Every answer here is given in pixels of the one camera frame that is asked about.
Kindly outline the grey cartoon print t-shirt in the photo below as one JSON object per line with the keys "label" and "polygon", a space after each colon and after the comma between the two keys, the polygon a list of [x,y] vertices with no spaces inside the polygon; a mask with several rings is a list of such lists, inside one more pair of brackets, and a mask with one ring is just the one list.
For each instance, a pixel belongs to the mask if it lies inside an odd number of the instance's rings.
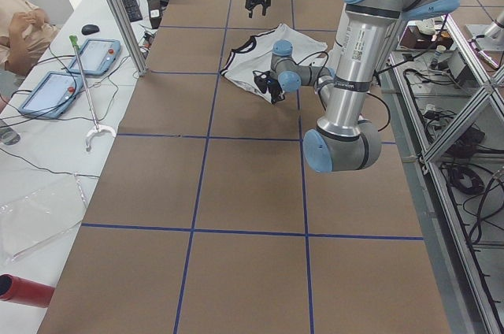
{"label": "grey cartoon print t-shirt", "polygon": [[272,30],[252,35],[242,46],[231,50],[220,74],[237,87],[271,103],[270,94],[262,94],[256,86],[254,70],[270,71],[284,94],[296,91],[302,86],[301,74],[288,70],[276,72],[272,67],[272,59],[280,61],[286,58],[289,64],[304,68],[327,48],[326,43],[297,32],[286,24],[279,24]]}

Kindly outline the seated person beige clothes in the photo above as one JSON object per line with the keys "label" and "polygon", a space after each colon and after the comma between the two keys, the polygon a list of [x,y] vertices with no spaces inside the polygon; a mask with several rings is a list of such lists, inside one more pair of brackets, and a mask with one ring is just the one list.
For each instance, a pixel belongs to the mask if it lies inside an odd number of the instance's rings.
{"label": "seated person beige clothes", "polygon": [[26,76],[59,31],[28,0],[1,0],[1,69]]}

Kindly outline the black keyboard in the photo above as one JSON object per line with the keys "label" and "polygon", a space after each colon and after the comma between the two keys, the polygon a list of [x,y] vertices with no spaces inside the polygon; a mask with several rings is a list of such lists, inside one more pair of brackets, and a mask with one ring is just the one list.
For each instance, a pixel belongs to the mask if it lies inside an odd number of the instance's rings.
{"label": "black keyboard", "polygon": [[141,21],[143,19],[137,0],[121,0],[121,2],[130,22]]}

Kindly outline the far blue teach pendant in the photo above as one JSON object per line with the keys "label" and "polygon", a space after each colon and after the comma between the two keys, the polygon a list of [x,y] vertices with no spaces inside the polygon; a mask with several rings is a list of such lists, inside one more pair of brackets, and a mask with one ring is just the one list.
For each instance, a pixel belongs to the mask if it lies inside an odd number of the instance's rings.
{"label": "far blue teach pendant", "polygon": [[84,74],[102,76],[114,63],[121,44],[115,39],[87,39],[78,48]]}

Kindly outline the blue teach pendant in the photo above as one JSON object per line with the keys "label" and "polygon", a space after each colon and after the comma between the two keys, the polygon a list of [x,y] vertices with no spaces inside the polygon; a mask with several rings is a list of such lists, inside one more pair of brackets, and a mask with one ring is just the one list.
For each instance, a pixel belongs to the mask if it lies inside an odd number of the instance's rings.
{"label": "blue teach pendant", "polygon": [[76,74],[48,72],[18,111],[31,118],[59,118],[72,105],[82,87],[82,78]]}
{"label": "blue teach pendant", "polygon": [[115,39],[87,39],[78,48],[84,74],[102,76],[114,63],[121,44]]}

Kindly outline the black computer mouse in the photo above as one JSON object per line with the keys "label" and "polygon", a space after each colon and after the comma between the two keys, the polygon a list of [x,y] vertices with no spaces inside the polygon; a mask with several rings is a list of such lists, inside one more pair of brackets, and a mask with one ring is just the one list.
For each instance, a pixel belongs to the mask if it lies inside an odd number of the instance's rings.
{"label": "black computer mouse", "polygon": [[96,24],[85,24],[81,28],[81,33],[83,35],[92,35],[92,34],[98,33],[99,31],[100,31],[100,28]]}

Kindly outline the reacher grabber stick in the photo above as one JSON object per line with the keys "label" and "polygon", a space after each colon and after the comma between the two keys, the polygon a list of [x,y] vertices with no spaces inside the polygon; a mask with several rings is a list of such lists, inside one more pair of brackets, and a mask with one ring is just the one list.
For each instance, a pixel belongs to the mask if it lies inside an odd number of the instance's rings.
{"label": "reacher grabber stick", "polygon": [[81,61],[80,47],[78,45],[77,36],[76,35],[70,35],[69,36],[69,40],[70,40],[70,42],[72,44],[72,48],[73,48],[74,53],[75,53],[77,67],[78,67],[78,70],[80,72],[81,79],[83,81],[83,89],[84,89],[84,92],[85,92],[85,95],[86,95],[86,98],[87,98],[87,103],[89,105],[89,109],[90,109],[90,112],[91,112],[91,119],[92,119],[92,122],[93,122],[93,126],[87,132],[86,138],[85,138],[86,152],[90,152],[91,151],[91,142],[92,142],[92,139],[95,136],[97,136],[97,135],[99,135],[101,133],[108,132],[112,137],[116,137],[117,133],[109,125],[101,124],[99,122],[98,116],[97,116],[97,114],[95,112],[95,106],[94,106],[94,103],[92,101],[91,93],[89,91],[89,87],[88,87],[88,83],[87,83],[87,77],[85,75],[84,68],[83,68],[83,63]]}

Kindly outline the near blue teach pendant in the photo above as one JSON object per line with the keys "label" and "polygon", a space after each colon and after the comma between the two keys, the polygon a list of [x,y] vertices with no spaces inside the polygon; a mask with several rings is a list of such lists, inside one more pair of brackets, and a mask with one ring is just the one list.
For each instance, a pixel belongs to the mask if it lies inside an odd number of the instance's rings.
{"label": "near blue teach pendant", "polygon": [[82,87],[82,78],[76,74],[48,72],[18,111],[31,118],[59,118],[72,105]]}

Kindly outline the red cylinder bottle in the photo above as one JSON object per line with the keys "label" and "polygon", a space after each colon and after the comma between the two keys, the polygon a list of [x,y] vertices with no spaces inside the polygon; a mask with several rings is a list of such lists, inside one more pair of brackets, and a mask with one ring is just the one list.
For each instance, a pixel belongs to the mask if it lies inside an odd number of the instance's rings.
{"label": "red cylinder bottle", "polygon": [[1,300],[47,308],[55,288],[10,274],[1,275]]}

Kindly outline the aluminium frame post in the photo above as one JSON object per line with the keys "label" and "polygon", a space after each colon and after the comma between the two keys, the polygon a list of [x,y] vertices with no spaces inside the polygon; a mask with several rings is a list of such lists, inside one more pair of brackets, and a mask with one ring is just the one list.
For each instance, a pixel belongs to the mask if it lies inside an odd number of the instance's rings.
{"label": "aluminium frame post", "polygon": [[147,71],[145,58],[143,57],[139,44],[137,43],[135,34],[132,30],[132,26],[128,19],[127,12],[121,0],[106,0],[113,18],[120,30],[121,36],[124,40],[124,44],[128,49],[129,55],[133,60],[136,70],[139,76],[144,76]]}

